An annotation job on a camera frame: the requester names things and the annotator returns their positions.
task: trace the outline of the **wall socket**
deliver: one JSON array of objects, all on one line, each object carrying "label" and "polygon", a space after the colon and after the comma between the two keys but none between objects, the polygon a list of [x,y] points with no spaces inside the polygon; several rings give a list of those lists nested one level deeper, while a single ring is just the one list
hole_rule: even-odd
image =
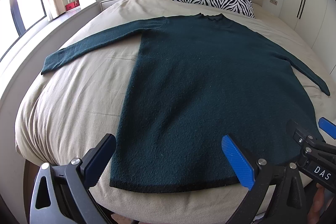
[{"label": "wall socket", "polygon": [[270,3],[273,3],[274,5],[277,5],[278,2],[276,0],[269,0]]}]

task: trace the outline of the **metal screw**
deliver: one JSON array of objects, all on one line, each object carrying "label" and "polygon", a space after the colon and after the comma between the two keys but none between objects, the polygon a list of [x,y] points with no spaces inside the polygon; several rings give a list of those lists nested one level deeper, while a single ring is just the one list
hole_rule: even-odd
[{"label": "metal screw", "polygon": [[71,164],[76,165],[76,164],[80,163],[80,161],[81,160],[79,158],[74,158],[74,159],[71,160]]},{"label": "metal screw", "polygon": [[43,170],[48,169],[48,168],[49,168],[49,163],[47,163],[47,162],[43,163],[43,164],[41,165],[41,168],[42,168]]},{"label": "metal screw", "polygon": [[258,163],[260,165],[266,165],[267,164],[267,161],[265,159],[258,159]]},{"label": "metal screw", "polygon": [[289,167],[290,167],[291,169],[296,169],[296,164],[293,163],[293,162],[291,162],[291,163],[289,164]]}]

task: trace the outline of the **blue rubber pad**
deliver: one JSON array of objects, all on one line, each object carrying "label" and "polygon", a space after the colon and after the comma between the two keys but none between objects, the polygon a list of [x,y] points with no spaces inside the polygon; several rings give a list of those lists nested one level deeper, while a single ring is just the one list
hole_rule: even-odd
[{"label": "blue rubber pad", "polygon": [[336,125],[328,121],[325,117],[319,119],[319,128],[336,140]]},{"label": "blue rubber pad", "polygon": [[254,170],[228,135],[222,138],[222,150],[241,185],[251,190],[255,182]]}]

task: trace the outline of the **bed sheet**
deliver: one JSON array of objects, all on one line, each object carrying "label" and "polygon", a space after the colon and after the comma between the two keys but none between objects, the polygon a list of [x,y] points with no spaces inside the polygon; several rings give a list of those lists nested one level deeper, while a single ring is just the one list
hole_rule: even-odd
[{"label": "bed sheet", "polygon": [[[217,15],[247,26],[279,44],[304,62],[328,85],[322,93],[306,76],[294,70],[308,93],[316,120],[336,120],[335,86],[311,48],[277,17],[253,5],[255,19],[204,5],[172,0],[121,0],[81,28],[66,47],[91,34],[129,21],[174,15]],[[16,118],[16,150],[29,161],[64,165],[82,157],[106,133],[117,131],[125,91],[141,37],[87,53],[56,72],[38,75],[25,95]],[[336,142],[320,130],[327,143]],[[229,219],[247,189],[240,184],[186,193],[134,193],[109,186],[110,163],[98,184],[90,189],[95,200],[123,216],[147,223],[223,223]],[[310,179],[302,175],[306,185]],[[270,187],[259,210],[266,209]]]}]

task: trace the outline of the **sweater sleeve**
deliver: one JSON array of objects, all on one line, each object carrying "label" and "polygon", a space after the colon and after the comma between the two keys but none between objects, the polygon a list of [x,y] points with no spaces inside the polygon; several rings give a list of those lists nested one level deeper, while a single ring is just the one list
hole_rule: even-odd
[{"label": "sweater sleeve", "polygon": [[165,22],[165,17],[136,20],[90,35],[47,56],[41,74],[57,70],[88,52],[106,47],[126,37],[142,33],[146,30],[159,29]]},{"label": "sweater sleeve", "polygon": [[305,63],[296,58],[290,52],[287,52],[284,48],[282,48],[278,44],[274,43],[274,45],[276,45],[277,52],[281,54],[282,59],[290,62],[292,67],[296,68],[300,73],[306,75],[310,80],[312,80],[316,85],[318,85],[318,87],[322,92],[330,96],[330,91],[327,84],[318,75],[316,75]]}]

